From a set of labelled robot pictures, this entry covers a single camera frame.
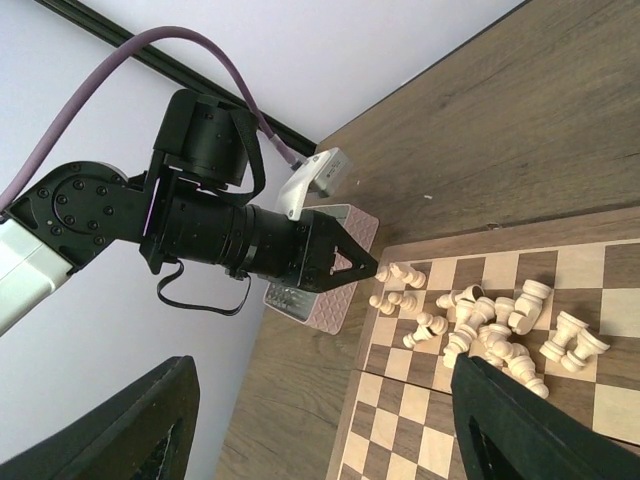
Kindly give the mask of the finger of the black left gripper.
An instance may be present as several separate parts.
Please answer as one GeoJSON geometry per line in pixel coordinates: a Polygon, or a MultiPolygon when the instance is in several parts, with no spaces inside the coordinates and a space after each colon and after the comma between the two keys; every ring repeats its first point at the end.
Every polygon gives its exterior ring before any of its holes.
{"type": "Polygon", "coordinates": [[[334,217],[327,217],[322,221],[319,245],[322,247],[323,257],[319,280],[321,292],[366,280],[377,273],[378,261],[334,217]],[[344,258],[348,267],[335,269],[336,256],[344,258]]]}

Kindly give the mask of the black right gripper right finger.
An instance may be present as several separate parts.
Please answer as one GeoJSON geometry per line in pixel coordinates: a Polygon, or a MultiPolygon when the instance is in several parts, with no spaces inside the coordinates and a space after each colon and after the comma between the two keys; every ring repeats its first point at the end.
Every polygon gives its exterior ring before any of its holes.
{"type": "Polygon", "coordinates": [[[454,426],[469,479],[637,479],[639,456],[480,357],[458,357],[454,426]]]}

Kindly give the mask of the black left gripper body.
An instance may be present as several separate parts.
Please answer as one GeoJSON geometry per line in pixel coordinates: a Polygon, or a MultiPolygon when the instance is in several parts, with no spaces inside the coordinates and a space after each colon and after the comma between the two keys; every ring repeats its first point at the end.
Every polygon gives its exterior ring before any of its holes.
{"type": "Polygon", "coordinates": [[[320,293],[334,287],[330,269],[340,224],[306,210],[298,221],[254,205],[180,202],[169,215],[169,256],[221,265],[320,293]]]}

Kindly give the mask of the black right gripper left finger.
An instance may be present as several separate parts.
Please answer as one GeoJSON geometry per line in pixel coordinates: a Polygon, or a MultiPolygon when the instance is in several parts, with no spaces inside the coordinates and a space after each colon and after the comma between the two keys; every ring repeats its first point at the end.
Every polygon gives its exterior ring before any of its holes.
{"type": "Polygon", "coordinates": [[[3,479],[183,479],[200,400],[195,361],[171,357],[1,464],[3,479]]]}

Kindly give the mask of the light wooden chess piece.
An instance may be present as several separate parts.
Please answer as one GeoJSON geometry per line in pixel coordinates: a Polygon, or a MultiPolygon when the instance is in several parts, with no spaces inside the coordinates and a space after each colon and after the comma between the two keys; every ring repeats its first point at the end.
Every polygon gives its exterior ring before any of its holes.
{"type": "Polygon", "coordinates": [[[408,288],[421,289],[427,283],[427,276],[424,272],[416,270],[409,264],[397,262],[381,266],[374,278],[389,291],[408,288]]]}

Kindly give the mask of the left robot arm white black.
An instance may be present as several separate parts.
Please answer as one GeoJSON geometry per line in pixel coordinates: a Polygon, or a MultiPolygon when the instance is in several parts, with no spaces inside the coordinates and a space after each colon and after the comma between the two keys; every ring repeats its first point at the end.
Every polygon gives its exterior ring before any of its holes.
{"type": "Polygon", "coordinates": [[[374,276],[377,261],[315,210],[253,204],[266,184],[258,121],[210,96],[176,92],[149,168],[128,178],[111,165],[71,162],[1,211],[1,327],[8,330],[117,240],[138,245],[150,271],[186,261],[233,279],[260,277],[323,293],[374,276]]]}

